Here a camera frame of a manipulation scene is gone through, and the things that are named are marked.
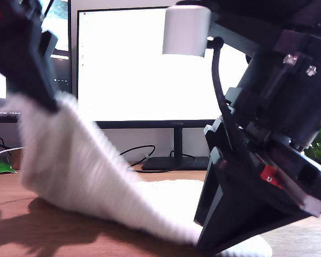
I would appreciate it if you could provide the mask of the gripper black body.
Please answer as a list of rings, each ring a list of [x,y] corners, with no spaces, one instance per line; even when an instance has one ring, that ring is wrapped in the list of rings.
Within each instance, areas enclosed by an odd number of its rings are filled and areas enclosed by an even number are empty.
[[[321,215],[321,164],[303,156],[321,129],[321,91],[305,87],[290,66],[251,63],[239,85],[223,92],[218,63],[212,80],[221,115],[205,127],[210,150],[221,150],[228,188],[251,187],[280,210]]]

